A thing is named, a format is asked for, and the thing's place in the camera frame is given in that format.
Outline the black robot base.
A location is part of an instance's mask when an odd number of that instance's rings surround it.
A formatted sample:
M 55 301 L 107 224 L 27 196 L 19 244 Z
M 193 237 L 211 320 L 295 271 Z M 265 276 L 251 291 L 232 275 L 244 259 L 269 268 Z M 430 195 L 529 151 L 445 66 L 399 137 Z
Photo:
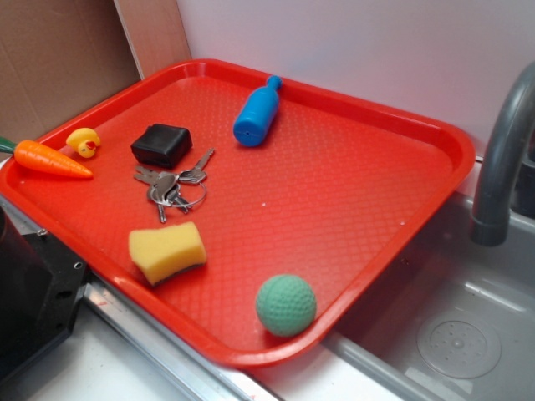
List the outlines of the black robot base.
M 87 275 L 59 238 L 22 234 L 1 212 L 1 384 L 71 335 Z

